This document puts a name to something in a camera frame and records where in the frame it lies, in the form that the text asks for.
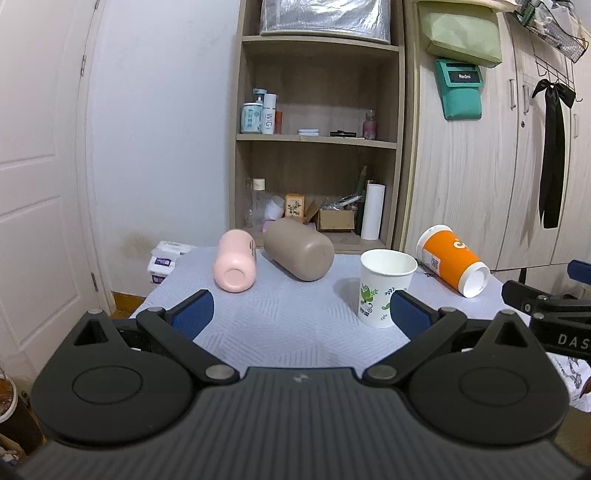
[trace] blue pad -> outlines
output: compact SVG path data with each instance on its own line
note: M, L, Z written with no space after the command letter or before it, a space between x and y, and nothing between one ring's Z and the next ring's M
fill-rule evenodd
M435 312L432 309L429 310L431 311L426 311L410 303L403 296L399 295L398 292L392 294L392 299L390 300L390 316L392 317L392 321L411 340L430 328L433 324L431 315Z
M566 268L566 273L574 281L591 285L591 264L581 262L581 260L573 260Z
M171 324L173 328L193 341L212 319L213 295L208 291L176 313L172 318Z

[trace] paper towel roll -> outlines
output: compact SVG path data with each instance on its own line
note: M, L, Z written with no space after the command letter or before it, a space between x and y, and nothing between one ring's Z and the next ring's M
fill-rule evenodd
M379 238L385 192L386 185L369 183L367 186L365 209L363 210L363 226L361 227L361 238L364 240L377 240Z

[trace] table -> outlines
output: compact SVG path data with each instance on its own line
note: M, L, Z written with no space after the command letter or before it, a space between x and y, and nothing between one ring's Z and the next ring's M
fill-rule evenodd
M320 280L302 282L257 250L257 278L243 293L221 290L213 280L215 247L196 248L135 312L151 306L170 309L205 288L214 298L212 321L194 339L244 376L248 367L353 367L361 375L370 365L408 342L393 326L375 329L356 315L361 264L357 255L335 255ZM429 271L418 268L408 292L434 309L451 306L468 318L493 319L510 308L501 298L502 283L491 278L484 291L466 299ZM529 317L518 312L525 323ZM591 368L581 360L549 357L563 377L571 405L591 411L589 395L579 398Z

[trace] orange paper cup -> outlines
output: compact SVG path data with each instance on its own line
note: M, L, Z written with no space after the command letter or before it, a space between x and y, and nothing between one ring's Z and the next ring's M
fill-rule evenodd
M421 235L417 258L468 299L484 290L491 277L490 269L446 225Z

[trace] white bottle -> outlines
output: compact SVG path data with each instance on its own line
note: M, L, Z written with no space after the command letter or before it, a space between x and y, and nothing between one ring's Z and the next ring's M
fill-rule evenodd
M275 107L277 106L277 95L267 93L262 104L262 133L272 135L275 133Z

